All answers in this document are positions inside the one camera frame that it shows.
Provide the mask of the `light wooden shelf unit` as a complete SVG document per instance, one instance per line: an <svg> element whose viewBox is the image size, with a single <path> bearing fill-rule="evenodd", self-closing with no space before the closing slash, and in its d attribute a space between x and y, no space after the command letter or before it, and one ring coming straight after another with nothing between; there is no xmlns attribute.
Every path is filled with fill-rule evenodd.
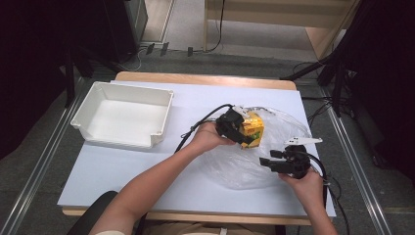
<svg viewBox="0 0 415 235"><path fill-rule="evenodd" d="M303 26L317 59L351 24L361 0L204 0L204 49L208 20Z"/></svg>

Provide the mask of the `person's right hand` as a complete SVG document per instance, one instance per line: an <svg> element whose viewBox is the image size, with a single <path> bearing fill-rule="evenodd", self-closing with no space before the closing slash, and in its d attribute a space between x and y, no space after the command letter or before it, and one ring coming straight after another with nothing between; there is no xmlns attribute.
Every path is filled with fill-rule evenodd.
<svg viewBox="0 0 415 235"><path fill-rule="evenodd" d="M279 173L278 176L294 190L305 208L317 205L324 206L323 180L315 169L310 168L301 179L293 178L286 173Z"/></svg>

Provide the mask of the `clear plastic bag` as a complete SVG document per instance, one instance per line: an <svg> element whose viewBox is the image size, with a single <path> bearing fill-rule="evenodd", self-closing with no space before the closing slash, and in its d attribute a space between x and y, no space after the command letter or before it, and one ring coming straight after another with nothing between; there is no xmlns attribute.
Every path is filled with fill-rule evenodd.
<svg viewBox="0 0 415 235"><path fill-rule="evenodd" d="M248 107L250 115L256 115L264 126L262 135L247 148L219 146L201 156L202 172L215 182L235 190L259 189L276 185L273 173L261 166L260 158L270 158L270 151L283 151L293 137L310 138L307 127L296 118L279 110L263 107Z"/></svg>

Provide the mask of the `black tripod stand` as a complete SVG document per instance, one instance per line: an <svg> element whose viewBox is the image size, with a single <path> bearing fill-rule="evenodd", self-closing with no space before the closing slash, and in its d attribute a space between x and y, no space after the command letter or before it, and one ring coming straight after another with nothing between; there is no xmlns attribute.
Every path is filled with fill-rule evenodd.
<svg viewBox="0 0 415 235"><path fill-rule="evenodd" d="M332 91L332 108L339 118L341 116L341 95L344 79L346 78L346 67L341 59L342 53L335 50L325 58L311 63L306 68L294 72L291 75L280 77L280 80L294 81L302 76L317 71L322 68L322 71L317 77L317 83L322 86L328 86L332 79L335 79L335 85Z"/></svg>

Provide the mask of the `person's left hand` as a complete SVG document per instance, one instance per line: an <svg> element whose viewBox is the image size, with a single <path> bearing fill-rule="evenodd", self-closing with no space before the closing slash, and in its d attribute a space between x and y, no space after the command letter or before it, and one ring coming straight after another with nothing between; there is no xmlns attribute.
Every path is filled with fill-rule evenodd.
<svg viewBox="0 0 415 235"><path fill-rule="evenodd" d="M234 144L234 141L222 137L217 133L215 122L206 122L198 127L198 130L191 142L189 143L188 147L196 155L200 155L220 145Z"/></svg>

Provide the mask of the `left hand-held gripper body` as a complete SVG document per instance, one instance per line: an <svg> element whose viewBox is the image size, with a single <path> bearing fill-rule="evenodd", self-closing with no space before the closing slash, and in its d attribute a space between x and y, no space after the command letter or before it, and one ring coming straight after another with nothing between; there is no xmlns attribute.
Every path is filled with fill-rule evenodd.
<svg viewBox="0 0 415 235"><path fill-rule="evenodd" d="M242 115L240 115L233 109L229 109L225 114L221 115L215 122L217 133L228 138L228 130L231 127L240 127L244 122L244 118Z"/></svg>

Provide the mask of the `yellow juice carton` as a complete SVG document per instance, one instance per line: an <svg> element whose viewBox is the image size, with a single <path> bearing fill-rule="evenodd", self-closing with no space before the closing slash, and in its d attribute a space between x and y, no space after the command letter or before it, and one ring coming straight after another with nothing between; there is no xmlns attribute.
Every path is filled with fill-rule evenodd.
<svg viewBox="0 0 415 235"><path fill-rule="evenodd" d="M248 112L248 117L244 118L244 122L239 130L245 136L251 137L254 141L250 144L242 143L243 148L258 147L264 132L264 123L262 118L255 112Z"/></svg>

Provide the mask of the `white plastic bin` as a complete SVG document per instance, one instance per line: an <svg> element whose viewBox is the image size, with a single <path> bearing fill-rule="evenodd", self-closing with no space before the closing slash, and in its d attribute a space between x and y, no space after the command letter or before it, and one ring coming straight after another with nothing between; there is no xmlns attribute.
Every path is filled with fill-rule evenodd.
<svg viewBox="0 0 415 235"><path fill-rule="evenodd" d="M171 90L94 82L70 124L89 142L149 149L164 138Z"/></svg>

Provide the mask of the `black metal stand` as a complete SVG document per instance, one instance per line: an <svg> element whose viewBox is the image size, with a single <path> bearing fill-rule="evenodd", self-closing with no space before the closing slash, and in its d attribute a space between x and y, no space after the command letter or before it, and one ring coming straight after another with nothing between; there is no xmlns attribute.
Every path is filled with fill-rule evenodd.
<svg viewBox="0 0 415 235"><path fill-rule="evenodd" d="M92 56L92 52L84 47L70 46L67 48L65 53L66 108L70 106L75 97L74 69L77 69L82 76L91 77L94 71L89 60Z"/></svg>

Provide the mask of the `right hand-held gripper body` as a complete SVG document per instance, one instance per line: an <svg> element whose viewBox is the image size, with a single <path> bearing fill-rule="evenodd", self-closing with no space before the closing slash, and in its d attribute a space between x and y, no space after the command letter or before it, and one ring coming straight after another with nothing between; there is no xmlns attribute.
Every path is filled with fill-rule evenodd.
<svg viewBox="0 0 415 235"><path fill-rule="evenodd" d="M285 151L283 157L287 160L287 163L292 167L290 175L293 178L301 179L306 176L307 171L311 168L310 161L316 162L320 168L323 168L323 164L313 155L308 154L305 149L307 144L321 143L321 138L311 137L292 137L285 141Z"/></svg>

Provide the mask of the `metal floor rail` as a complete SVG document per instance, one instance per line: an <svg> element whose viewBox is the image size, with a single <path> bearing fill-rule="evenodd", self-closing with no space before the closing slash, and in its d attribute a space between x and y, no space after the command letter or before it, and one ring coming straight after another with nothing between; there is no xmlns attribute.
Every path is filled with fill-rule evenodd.
<svg viewBox="0 0 415 235"><path fill-rule="evenodd" d="M374 230L375 235L392 235L384 211L351 144L342 119L337 117L330 103L327 103L326 113L330 127L327 146L332 144L331 152L339 154L338 157L332 156L331 160L334 175L346 182L342 198L348 204L358 205L357 209L349 210L347 213L353 215L354 225L361 218L371 221L369 228Z"/></svg>
<svg viewBox="0 0 415 235"><path fill-rule="evenodd" d="M40 187L41 181L43 180L44 175L46 174L46 171L55 156L65 131L69 126L69 122L74 116L75 110L79 106L79 102L80 95L76 94L74 96L74 100L67 108L64 109L33 171L26 181L24 188L21 190L17 200L14 202L7 220L5 221L3 228L0 230L0 235L15 235L18 231L26 212L31 205L31 202Z"/></svg>

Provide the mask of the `black cabinet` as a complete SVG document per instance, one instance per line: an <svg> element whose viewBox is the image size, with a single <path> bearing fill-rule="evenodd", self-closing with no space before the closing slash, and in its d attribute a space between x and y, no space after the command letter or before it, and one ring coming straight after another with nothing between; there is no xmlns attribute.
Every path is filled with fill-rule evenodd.
<svg viewBox="0 0 415 235"><path fill-rule="evenodd" d="M123 63L140 48L148 22L145 0L103 1L111 36L111 58Z"/></svg>

